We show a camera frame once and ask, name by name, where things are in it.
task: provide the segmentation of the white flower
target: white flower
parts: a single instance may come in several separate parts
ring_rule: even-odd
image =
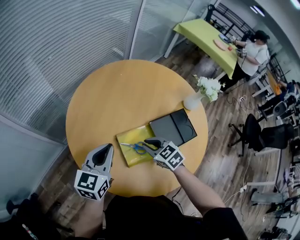
[[[206,95],[210,101],[216,101],[218,98],[218,93],[221,92],[220,89],[222,85],[217,79],[200,77],[198,78],[197,75],[193,75],[195,79],[198,80],[198,86],[200,87],[200,92]]]
[[[213,92],[214,92],[214,90],[213,90],[212,88],[207,88],[207,89],[205,90],[205,94],[206,94],[207,96],[212,95]]]

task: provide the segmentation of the scissors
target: scissors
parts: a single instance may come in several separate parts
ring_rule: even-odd
[[[138,142],[135,144],[129,144],[129,143],[123,143],[123,142],[120,143],[120,145],[124,145],[124,146],[130,147],[130,148],[133,148],[137,154],[145,154],[147,151],[139,144],[143,144],[143,142]]]

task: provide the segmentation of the flower vase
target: flower vase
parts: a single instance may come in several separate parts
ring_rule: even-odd
[[[186,109],[193,110],[198,107],[198,105],[201,103],[201,99],[204,97],[205,95],[199,90],[195,94],[186,97],[186,99],[183,101],[183,105]]]

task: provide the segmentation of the green table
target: green table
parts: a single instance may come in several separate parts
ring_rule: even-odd
[[[229,76],[229,78],[232,78],[238,56],[234,46],[232,51],[229,51],[228,49],[223,51],[215,45],[213,42],[214,39],[221,40],[219,37],[220,32],[217,29],[203,19],[195,19],[178,23],[173,30],[176,31],[176,34],[164,55],[165,58],[169,56],[179,34],[182,34],[188,40],[201,48],[223,69],[224,73],[218,76],[218,79],[224,76],[225,73]]]

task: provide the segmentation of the white t-shirt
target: white t-shirt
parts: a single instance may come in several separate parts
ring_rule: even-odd
[[[267,59],[269,59],[269,51],[266,44],[258,45],[247,40],[245,49],[247,50],[247,56],[255,58],[260,64],[263,64]],[[252,64],[245,58],[238,58],[238,64],[244,73],[249,76],[253,76],[259,67],[259,65]]]

